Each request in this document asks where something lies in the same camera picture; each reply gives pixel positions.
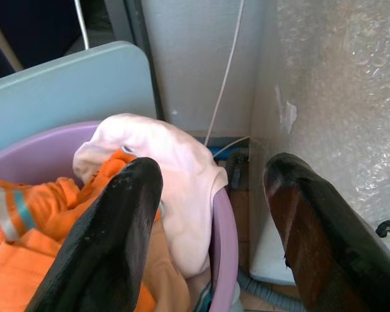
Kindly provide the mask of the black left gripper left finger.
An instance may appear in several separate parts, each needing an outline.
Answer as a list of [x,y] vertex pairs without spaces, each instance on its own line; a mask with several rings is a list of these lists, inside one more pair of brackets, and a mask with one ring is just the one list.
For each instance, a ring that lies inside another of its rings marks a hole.
[[133,160],[74,223],[27,311],[134,311],[163,178]]

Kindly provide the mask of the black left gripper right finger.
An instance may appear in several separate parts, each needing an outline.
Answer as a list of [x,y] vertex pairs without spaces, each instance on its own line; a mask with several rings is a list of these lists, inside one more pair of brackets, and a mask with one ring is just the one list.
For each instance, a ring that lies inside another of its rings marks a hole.
[[308,311],[390,311],[390,250],[331,183],[279,153],[263,186]]

